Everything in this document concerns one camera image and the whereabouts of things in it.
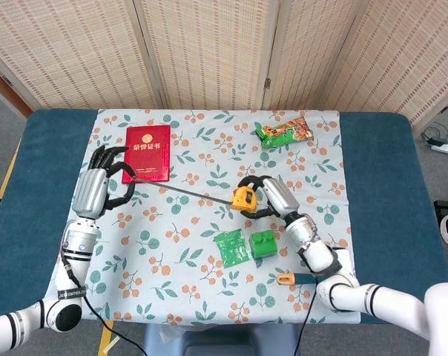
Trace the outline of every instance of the green building block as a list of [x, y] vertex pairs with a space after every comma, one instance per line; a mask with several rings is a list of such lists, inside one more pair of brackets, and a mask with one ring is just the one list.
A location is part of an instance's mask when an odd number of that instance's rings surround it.
[[256, 232], [250, 236], [248, 241], [254, 258], [267, 257], [277, 253], [277, 243], [272, 230]]

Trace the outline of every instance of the tablecloth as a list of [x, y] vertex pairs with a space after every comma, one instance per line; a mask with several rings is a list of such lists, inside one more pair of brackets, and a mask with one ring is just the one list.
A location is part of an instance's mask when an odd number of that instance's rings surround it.
[[[314, 140], [260, 147], [257, 126], [298, 117], [305, 118]], [[353, 261], [338, 112], [99, 111], [80, 174], [100, 145], [123, 145], [127, 128], [143, 125], [171, 126], [171, 178], [166, 184], [229, 199], [243, 177], [278, 178], [301, 202], [300, 210], [314, 218], [323, 241], [348, 248]], [[117, 174], [110, 180], [114, 196], [127, 189], [121, 178]], [[266, 198], [258, 193], [265, 208]], [[69, 219], [74, 218], [70, 210]], [[141, 184], [129, 204], [107, 211], [97, 224], [102, 233], [86, 281], [91, 303], [107, 319], [177, 325], [299, 323], [308, 312], [314, 285], [276, 282], [279, 273], [309, 273], [277, 217], [252, 221], [228, 205]], [[223, 268], [213, 239], [239, 228], [246, 240], [271, 229], [277, 255]], [[95, 318], [87, 309], [83, 316]], [[360, 316], [315, 303], [312, 319], [357, 323]]]
[[[27, 121], [0, 205], [0, 314], [44, 295], [96, 115], [40, 110]], [[340, 132], [358, 279], [423, 299], [448, 268], [408, 120], [340, 113]]]

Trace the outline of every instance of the orange berry pattern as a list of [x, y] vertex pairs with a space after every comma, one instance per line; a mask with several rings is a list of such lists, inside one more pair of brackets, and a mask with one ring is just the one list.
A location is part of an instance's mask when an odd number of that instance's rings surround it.
[[[314, 132], [313, 141], [261, 147], [256, 125], [274, 127], [301, 116]], [[80, 173], [100, 145], [125, 145], [127, 128], [147, 125], [171, 126], [170, 181], [163, 184], [230, 200], [242, 178], [275, 177], [315, 221], [324, 243], [352, 253], [344, 137], [336, 112], [100, 111]], [[115, 162], [123, 159], [120, 154]], [[110, 199], [126, 190], [120, 172], [110, 178]], [[267, 206], [261, 189], [257, 199], [259, 209]], [[71, 212], [69, 218], [76, 215]], [[106, 319], [199, 326], [299, 323], [306, 316], [314, 286], [277, 283], [279, 273], [306, 271], [281, 219], [246, 219], [211, 199], [143, 183], [136, 184], [129, 203], [106, 211], [96, 224], [100, 230], [86, 283], [89, 300]], [[213, 239], [238, 228], [246, 239], [272, 230], [276, 255], [224, 268]], [[310, 323], [355, 323], [359, 318], [318, 303], [312, 309]]]

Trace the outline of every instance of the robotic arm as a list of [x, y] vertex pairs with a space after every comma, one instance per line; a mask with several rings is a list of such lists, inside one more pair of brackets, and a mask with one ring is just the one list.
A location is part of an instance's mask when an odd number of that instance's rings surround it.
[[285, 184], [268, 176], [249, 176], [239, 186], [249, 184], [255, 191], [263, 189], [269, 206], [255, 213], [241, 213], [252, 219], [276, 215], [285, 220], [286, 231], [297, 243], [297, 253], [320, 280], [316, 293], [325, 306], [385, 320], [429, 340], [430, 355], [448, 355], [448, 283], [431, 287], [425, 294], [425, 304], [410, 294], [383, 286], [360, 286], [356, 276], [320, 239], [312, 218], [298, 213], [300, 204]]
[[55, 280], [57, 295], [0, 317], [0, 353], [25, 343], [36, 329], [48, 327], [57, 332], [68, 332], [81, 320], [81, 298], [86, 295], [85, 278], [99, 232], [95, 222], [105, 210], [128, 202], [135, 190], [135, 183], [132, 182], [125, 196], [109, 199], [110, 176], [123, 169], [135, 177], [134, 171], [125, 163], [113, 164], [114, 157], [126, 150], [126, 147], [105, 149], [101, 146], [93, 153], [88, 170], [83, 173], [76, 188], [73, 210], [78, 217], [62, 235]]

